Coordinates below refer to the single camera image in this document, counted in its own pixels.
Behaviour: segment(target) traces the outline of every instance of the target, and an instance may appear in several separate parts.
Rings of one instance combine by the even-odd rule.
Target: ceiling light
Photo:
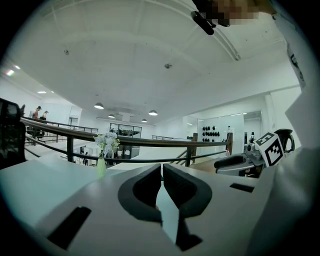
[[[14,71],[10,69],[6,74],[10,77],[13,73]]]
[[[158,113],[157,113],[157,111],[155,111],[155,110],[151,110],[151,111],[149,112],[149,115],[150,115],[150,116],[157,116]]]
[[[94,105],[94,107],[95,107],[96,109],[99,109],[99,110],[103,110],[103,109],[104,109],[104,105],[102,105],[100,102],[96,103],[96,104]]]

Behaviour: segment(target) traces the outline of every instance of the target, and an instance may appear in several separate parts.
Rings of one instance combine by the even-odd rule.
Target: railing post
[[[191,161],[191,154],[192,154],[192,147],[188,146],[186,148],[186,161],[185,161],[185,166],[189,166],[190,165],[190,161]]]
[[[194,132],[192,136],[192,142],[197,142],[197,141],[198,141],[198,133]],[[197,154],[197,147],[195,146],[192,148],[191,155],[195,157],[196,154]]]
[[[56,135],[56,143],[58,143],[58,134]]]
[[[74,156],[72,153],[74,152],[74,137],[68,136],[66,139],[66,155],[68,162],[74,162]]]
[[[32,131],[32,138],[34,138],[34,139],[36,140],[36,129],[35,129],[35,128],[32,128],[32,129],[33,129],[33,131]]]
[[[234,141],[234,134],[233,132],[228,132],[226,134],[227,137],[227,145],[225,146],[225,149],[229,149],[230,156],[232,155],[232,147],[233,147],[233,141]]]

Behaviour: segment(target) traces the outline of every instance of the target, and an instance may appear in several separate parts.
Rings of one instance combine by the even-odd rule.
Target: smoke detector
[[[172,67],[172,64],[170,63],[164,64],[164,67],[168,70]]]

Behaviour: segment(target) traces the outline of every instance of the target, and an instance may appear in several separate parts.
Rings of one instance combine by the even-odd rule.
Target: person
[[[48,114],[49,112],[46,110],[43,114],[42,114],[42,116],[40,116],[40,120],[47,120],[47,114]]]
[[[41,110],[41,106],[38,106],[36,109],[35,109],[35,111],[33,112],[33,114],[32,114],[32,118],[34,118],[34,119],[39,119],[38,118],[38,112]]]
[[[269,14],[287,42],[287,55],[301,89],[317,86],[320,65],[302,30],[277,0],[192,0],[207,19],[223,16],[229,23]]]
[[[88,159],[87,159],[87,158],[84,159],[84,165],[85,165],[85,166],[88,166]]]
[[[42,117],[43,117],[43,118],[46,118],[48,113],[49,113],[49,112],[46,110],[46,111],[43,113]]]
[[[254,143],[254,140],[255,140],[255,133],[252,132],[252,133],[251,133],[250,143]]]

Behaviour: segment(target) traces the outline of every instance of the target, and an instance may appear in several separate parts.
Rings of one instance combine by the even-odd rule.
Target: black slot
[[[190,234],[185,219],[179,217],[175,244],[181,249],[181,251],[186,251],[201,242],[202,239],[197,235]]]
[[[86,207],[75,208],[48,236],[48,240],[66,250],[90,213],[91,210]]]
[[[249,193],[252,193],[252,191],[254,191],[254,189],[255,189],[253,186],[241,185],[241,184],[237,184],[237,183],[231,184],[230,188],[233,188],[236,190],[242,190],[242,191],[249,192]]]

